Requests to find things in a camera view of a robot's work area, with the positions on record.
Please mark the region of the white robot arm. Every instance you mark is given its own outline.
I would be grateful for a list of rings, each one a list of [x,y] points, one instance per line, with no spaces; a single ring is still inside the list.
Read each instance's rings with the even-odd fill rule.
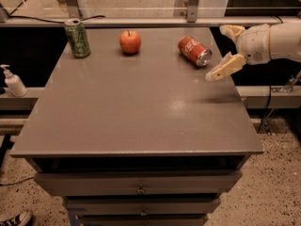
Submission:
[[[205,79],[213,82],[236,73],[248,65],[266,64],[272,59],[289,59],[301,62],[301,26],[299,23],[260,24],[244,28],[224,24],[222,35],[231,39],[237,53],[228,52],[220,62],[206,73]]]

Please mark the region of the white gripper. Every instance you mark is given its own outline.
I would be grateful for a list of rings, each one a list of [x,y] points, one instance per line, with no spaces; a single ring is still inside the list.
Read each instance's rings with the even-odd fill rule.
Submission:
[[[265,64],[271,60],[269,53],[270,25],[251,26],[247,30],[240,25],[223,24],[219,27],[222,35],[236,43],[237,52],[228,52],[205,75],[209,82],[218,81],[243,69],[247,64]]]

